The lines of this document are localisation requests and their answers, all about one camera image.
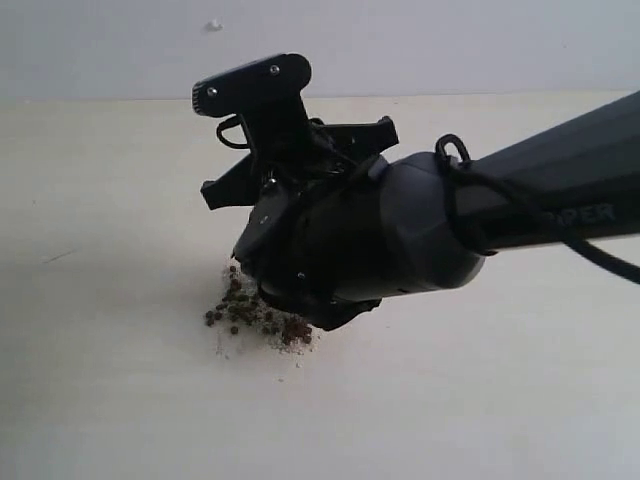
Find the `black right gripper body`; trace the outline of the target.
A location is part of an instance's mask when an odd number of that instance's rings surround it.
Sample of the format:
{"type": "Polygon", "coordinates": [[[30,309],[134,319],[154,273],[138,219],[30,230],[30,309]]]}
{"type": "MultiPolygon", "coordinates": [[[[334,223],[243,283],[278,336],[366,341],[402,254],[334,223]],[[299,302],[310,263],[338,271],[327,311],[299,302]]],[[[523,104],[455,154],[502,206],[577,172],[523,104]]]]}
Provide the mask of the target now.
{"type": "Polygon", "coordinates": [[[207,207],[253,206],[274,186],[302,189],[346,179],[399,143],[395,125],[384,116],[374,123],[309,123],[311,138],[278,147],[273,153],[250,153],[216,180],[200,188],[207,207]]]}

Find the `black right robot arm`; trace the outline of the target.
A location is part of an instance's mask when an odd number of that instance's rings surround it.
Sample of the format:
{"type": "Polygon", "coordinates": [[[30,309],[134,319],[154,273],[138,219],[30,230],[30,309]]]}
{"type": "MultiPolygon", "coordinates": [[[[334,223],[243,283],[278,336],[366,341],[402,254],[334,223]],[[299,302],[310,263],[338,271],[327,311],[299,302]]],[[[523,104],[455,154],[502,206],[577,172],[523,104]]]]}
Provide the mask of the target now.
{"type": "Polygon", "coordinates": [[[639,279],[595,245],[639,230],[637,94],[479,160],[446,134],[388,162],[389,118],[310,128],[292,164],[250,155],[201,188],[210,209],[250,208],[232,255],[271,307],[330,331],[387,297],[460,288],[502,250],[553,243],[639,279]]]}

